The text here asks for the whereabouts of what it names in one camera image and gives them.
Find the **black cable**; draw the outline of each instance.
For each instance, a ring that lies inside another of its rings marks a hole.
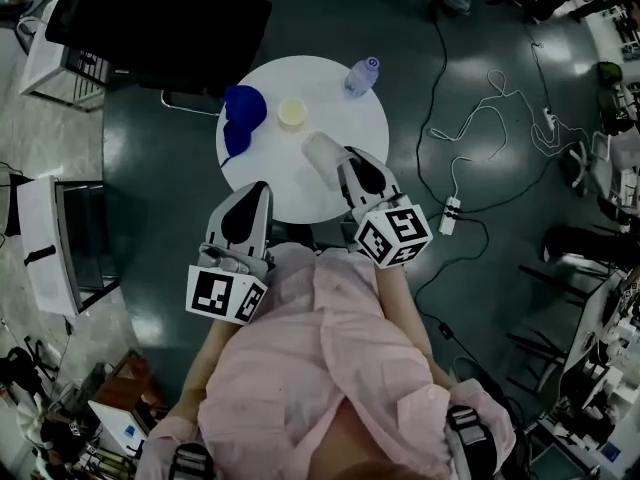
[[[436,213],[434,215],[431,215],[427,220],[431,220],[435,217],[437,217],[438,215],[442,215],[442,213]],[[427,286],[429,286],[431,283],[433,283],[440,274],[442,274],[442,272],[444,272],[448,267],[450,267],[451,265],[455,265],[456,263],[459,263],[461,261],[474,261],[479,259],[487,250],[487,248],[489,247],[489,243],[491,242],[491,238],[489,237],[489,231],[487,230],[487,226],[485,225],[484,222],[482,222],[481,220],[477,220],[477,219],[465,219],[463,217],[458,217],[456,220],[460,220],[460,221],[467,221],[467,222],[475,222],[477,224],[480,224],[482,226],[482,229],[484,230],[484,234],[486,237],[486,242],[484,244],[484,246],[482,247],[482,250],[476,254],[475,256],[461,256],[459,258],[454,258],[452,260],[447,260],[445,261],[442,266],[438,269],[438,271],[435,273],[435,275],[433,275],[431,277],[431,279],[429,279],[427,282],[425,282],[422,286],[420,286],[420,288],[418,288],[418,291],[416,292],[416,294],[413,296],[413,301],[415,303],[415,306],[418,310],[418,312],[423,315],[426,316],[427,318],[431,318],[433,320],[435,320],[436,322],[438,322],[438,329],[440,330],[440,332],[442,333],[442,335],[444,336],[444,338],[446,340],[453,340],[455,341],[462,350],[464,350],[464,352],[471,358],[473,359],[476,363],[480,364],[480,361],[478,361],[476,359],[476,357],[471,353],[471,351],[464,346],[464,344],[458,339],[456,338],[454,332],[451,330],[451,328],[440,318],[438,318],[435,315],[432,315],[431,313],[427,313],[426,311],[423,311],[422,309],[420,309],[420,304],[418,303],[418,297],[420,296],[420,293],[422,292],[422,290],[424,290]]]
[[[67,348],[69,347],[69,342],[71,341],[71,334],[67,336],[67,343],[64,346],[64,350],[62,355],[60,356],[60,362],[58,363],[58,371],[56,372],[56,376],[51,383],[51,392],[49,393],[49,399],[53,396],[53,390],[56,388],[56,382],[58,381],[58,376],[60,375],[60,370],[62,370],[62,362],[64,361],[64,356],[67,354]]]
[[[434,7],[432,7],[432,12],[437,12],[435,10],[435,4],[433,4]],[[436,76],[433,85],[431,86],[431,103],[429,104],[429,111],[427,112],[427,117],[425,118],[425,120],[422,122],[422,125],[420,126],[420,134],[418,136],[418,142],[416,143],[416,162],[418,164],[418,178],[420,178],[420,182],[424,185],[424,187],[427,189],[427,191],[429,192],[429,194],[431,195],[431,197],[434,199],[434,201],[438,202],[439,204],[441,204],[442,206],[444,206],[444,201],[441,201],[440,199],[438,199],[436,197],[436,195],[433,193],[433,190],[431,190],[431,187],[429,187],[429,184],[424,180],[424,178],[422,177],[422,167],[420,165],[420,145],[422,144],[422,139],[424,138],[424,130],[427,127],[427,125],[429,124],[429,121],[431,120],[431,115],[433,114],[433,107],[436,101],[436,89],[438,88],[438,84],[440,83],[440,79],[442,78],[442,75],[444,75],[444,72],[447,70],[447,65],[449,64],[449,56],[447,54],[447,45],[444,42],[444,37],[442,37],[442,31],[440,30],[440,27],[438,26],[438,18],[437,15],[433,16],[433,24],[436,27],[436,32],[438,32],[438,37],[440,38],[440,44],[442,45],[442,54],[443,54],[443,60],[442,60],[442,67],[440,68],[440,71],[438,73],[438,75]]]
[[[458,213],[460,213],[460,214],[480,213],[480,212],[484,212],[484,211],[487,211],[487,210],[491,210],[493,208],[497,208],[499,206],[504,206],[505,204],[509,204],[509,203],[515,201],[519,197],[522,197],[527,192],[529,192],[529,190],[531,190],[533,187],[535,187],[538,183],[540,183],[542,181],[542,178],[544,178],[545,173],[547,172],[547,168],[549,167],[549,165],[551,165],[551,162],[554,162],[556,160],[558,160],[558,159],[557,158],[550,158],[549,160],[547,160],[547,163],[543,167],[542,172],[540,173],[540,176],[538,176],[533,182],[531,182],[529,185],[527,185],[524,190],[522,190],[521,192],[518,192],[515,196],[510,197],[509,199],[507,199],[505,201],[501,201],[500,203],[495,203],[495,204],[491,204],[489,206],[485,206],[484,208],[476,208],[475,210],[459,210]]]
[[[484,222],[482,222],[481,220],[477,220],[477,219],[465,219],[464,217],[457,217],[456,220],[466,221],[466,222],[475,222],[476,224],[480,224],[482,226],[483,231],[484,231],[486,242],[485,242],[484,246],[482,247],[482,250],[478,254],[476,254],[475,256],[460,256],[459,258],[454,258],[452,260],[445,261],[443,263],[443,265],[440,267],[440,269],[438,269],[438,271],[431,277],[431,279],[429,279],[422,286],[420,286],[420,288],[418,288],[418,291],[416,292],[416,295],[414,296],[414,301],[416,301],[416,303],[417,303],[417,300],[418,300],[418,296],[420,295],[420,292],[422,292],[422,290],[424,290],[427,286],[429,286],[431,283],[433,283],[438,278],[438,276],[440,276],[440,274],[442,274],[448,267],[450,267],[451,265],[455,265],[456,263],[459,263],[461,261],[475,261],[475,260],[479,259],[486,252],[487,248],[489,247],[489,243],[491,242],[491,238],[489,237],[489,231],[487,230],[487,226],[485,225]]]
[[[11,167],[7,162],[3,162],[0,160],[0,164],[7,166],[13,172],[18,173],[20,176],[24,176],[24,173],[20,169],[16,169],[15,167]]]

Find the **strap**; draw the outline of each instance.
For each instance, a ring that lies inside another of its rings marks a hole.
[[[24,260],[24,266],[26,267],[27,265],[29,265],[29,263],[41,260],[42,258],[46,258],[47,256],[53,256],[55,253],[55,245],[50,245],[49,247],[45,247],[44,249],[40,249],[39,251],[30,252]]]
[[[480,421],[478,413],[470,407],[456,405],[447,412],[447,422],[460,439],[472,480],[493,478],[498,452],[493,435]]]
[[[198,443],[179,446],[173,456],[169,480],[212,480],[216,478],[213,460]]]

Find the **blue hat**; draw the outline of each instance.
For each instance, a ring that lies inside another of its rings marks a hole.
[[[224,125],[224,143],[229,153],[222,166],[234,156],[244,153],[251,144],[251,132],[267,117],[267,103],[253,87],[233,85],[224,91],[227,105],[227,124]]]

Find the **white cable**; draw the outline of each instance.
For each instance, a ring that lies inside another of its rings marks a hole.
[[[499,87],[497,85],[497,83],[495,83],[491,79],[491,74],[492,73],[498,73],[502,77],[502,86],[501,87]],[[495,108],[494,106],[486,105],[485,103],[487,101],[491,101],[491,100],[495,100],[495,99],[502,99],[502,98],[510,98],[511,96],[513,96],[515,94],[519,94],[520,97],[522,98],[522,101],[524,101],[524,104],[529,109],[529,114],[531,115],[531,123],[532,123],[531,124],[531,131],[530,131],[531,142],[533,143],[535,148],[538,151],[540,151],[547,158],[551,158],[551,157],[554,157],[556,155],[559,155],[565,149],[567,149],[569,146],[572,146],[573,144],[576,144],[576,143],[580,142],[580,141],[573,141],[573,142],[570,142],[570,143],[565,144],[564,146],[560,147],[560,145],[561,145],[561,141],[560,141],[560,126],[562,126],[567,131],[572,131],[572,132],[573,131],[580,131],[580,132],[582,132],[583,135],[587,139],[587,144],[589,144],[590,149],[592,149],[592,142],[589,142],[589,135],[587,134],[587,132],[583,128],[570,128],[567,125],[565,125],[562,121],[560,121],[560,119],[558,119],[558,116],[556,116],[556,115],[551,115],[551,118],[556,123],[558,123],[559,126],[554,127],[554,131],[551,133],[551,138],[547,139],[547,137],[543,133],[543,131],[540,128],[540,126],[538,126],[538,124],[536,123],[536,119],[535,119],[535,115],[533,113],[533,109],[531,108],[531,105],[529,104],[529,101],[527,100],[527,98],[524,95],[524,93],[520,89],[516,89],[515,91],[512,91],[510,93],[506,92],[507,77],[502,71],[500,71],[498,69],[490,70],[489,72],[487,72],[487,80],[489,81],[491,86],[498,91],[499,94],[496,95],[496,96],[487,96],[486,98],[482,98],[478,102],[476,107],[473,109],[473,111],[467,116],[467,119],[465,120],[464,124],[462,125],[462,127],[460,128],[460,130],[458,131],[458,133],[456,134],[455,137],[450,137],[446,133],[444,133],[444,132],[442,132],[442,131],[440,131],[440,130],[438,130],[436,128],[429,128],[429,130],[427,131],[427,133],[431,137],[433,137],[434,139],[448,140],[450,142],[457,142],[457,141],[461,140],[462,138],[464,138],[465,134],[467,133],[467,130],[469,129],[469,126],[471,126],[471,121],[473,121],[473,118],[475,117],[477,112],[480,112],[481,110],[493,110],[498,115],[498,118],[500,119],[500,124],[502,125],[502,131],[504,133],[504,142],[489,158],[487,158],[486,160],[473,160],[471,158],[458,156],[458,157],[456,157],[456,158],[454,158],[452,160],[452,162],[451,162],[451,177],[453,178],[453,184],[455,186],[455,195],[453,197],[456,197],[457,194],[458,194],[458,182],[456,181],[456,178],[455,178],[455,175],[454,175],[454,172],[453,172],[453,164],[455,163],[456,160],[463,159],[463,160],[466,160],[466,161],[469,161],[469,162],[473,162],[473,161],[475,161],[475,162],[486,162],[488,160],[491,160],[498,153],[500,153],[500,151],[502,151],[507,146],[507,144],[509,143],[509,133],[507,132],[507,127],[506,127],[506,125],[504,123],[504,119],[502,118],[502,114],[500,114],[500,111],[497,108]],[[550,149],[550,150],[557,149],[557,151],[545,151],[538,144],[538,142],[542,142],[544,147],[546,147],[547,149]]]
[[[451,162],[451,177],[453,178],[453,185],[456,187],[455,192],[453,193],[453,198],[456,199],[458,197],[458,181],[456,180],[456,175],[453,173],[453,166],[456,163],[456,160],[466,160],[467,162],[473,162],[472,158],[468,158],[466,156],[457,156]]]

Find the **white cup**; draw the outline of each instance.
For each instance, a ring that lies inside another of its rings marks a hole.
[[[353,153],[323,132],[309,134],[302,143],[302,153],[331,190],[340,189],[338,167],[355,158]]]
[[[300,98],[285,98],[278,105],[278,123],[286,131],[298,131],[307,119],[307,107]]]

